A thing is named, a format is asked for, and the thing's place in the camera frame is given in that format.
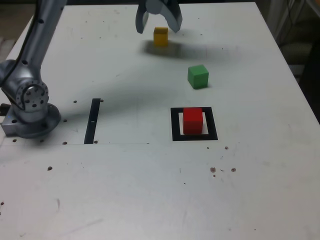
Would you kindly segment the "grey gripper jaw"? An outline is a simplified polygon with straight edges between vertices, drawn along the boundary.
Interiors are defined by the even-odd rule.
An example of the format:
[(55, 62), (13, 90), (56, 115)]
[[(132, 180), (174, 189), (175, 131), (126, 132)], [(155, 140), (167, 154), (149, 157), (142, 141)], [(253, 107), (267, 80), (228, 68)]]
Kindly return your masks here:
[(177, 0), (147, 0), (145, 6), (148, 13), (162, 15), (173, 32), (181, 29), (183, 17)]
[(146, 0), (140, 0), (138, 3), (138, 8), (137, 8), (136, 17), (135, 17), (135, 27), (136, 27), (136, 31), (139, 34), (143, 34), (149, 18), (149, 13), (147, 11), (146, 3), (147, 3)]

